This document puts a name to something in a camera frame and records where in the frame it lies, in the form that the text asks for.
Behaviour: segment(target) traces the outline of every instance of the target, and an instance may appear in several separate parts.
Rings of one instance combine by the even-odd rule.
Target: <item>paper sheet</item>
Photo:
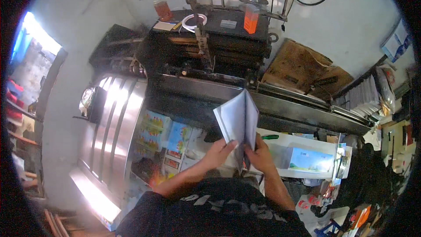
[[[158,21],[158,23],[155,24],[154,29],[162,29],[165,31],[170,31],[174,28],[175,25],[176,24]]]

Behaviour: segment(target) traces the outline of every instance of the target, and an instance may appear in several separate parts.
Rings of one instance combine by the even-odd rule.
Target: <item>screwdriver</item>
[[[278,138],[279,138],[279,135],[264,135],[264,136],[262,136],[262,139],[267,139],[267,140],[278,139]]]

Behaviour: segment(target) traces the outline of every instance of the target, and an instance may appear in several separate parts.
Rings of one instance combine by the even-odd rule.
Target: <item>printing machine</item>
[[[339,133],[364,135],[373,125],[329,101],[260,83],[260,68],[274,41],[267,16],[259,16],[251,35],[238,8],[197,5],[173,16],[180,21],[193,12],[208,17],[196,33],[181,27],[142,35],[114,25],[89,59],[96,72],[93,83],[107,97],[100,120],[87,123],[78,168],[70,176],[86,197],[92,195],[88,184],[105,197],[99,200],[97,194],[92,201],[110,230],[131,201],[132,139],[146,109],[211,133],[218,129],[213,109],[247,88],[260,111],[258,128],[317,133],[326,140]],[[222,28],[222,20],[236,21],[235,29]],[[104,207],[114,213],[104,215]]]

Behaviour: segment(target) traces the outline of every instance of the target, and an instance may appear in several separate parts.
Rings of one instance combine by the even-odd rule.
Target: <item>booklet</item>
[[[241,173],[243,160],[246,168],[250,167],[250,162],[244,154],[243,144],[248,144],[252,150],[255,150],[259,110],[253,102],[250,93],[244,89],[236,97],[213,109],[213,113],[216,116],[225,142],[238,141],[238,146],[234,149],[234,157],[237,169]]]

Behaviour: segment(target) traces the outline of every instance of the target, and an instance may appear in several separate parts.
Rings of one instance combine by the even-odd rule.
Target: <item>paper pile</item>
[[[338,97],[336,103],[361,117],[372,115],[380,110],[381,105],[374,77],[371,75],[344,96]]]

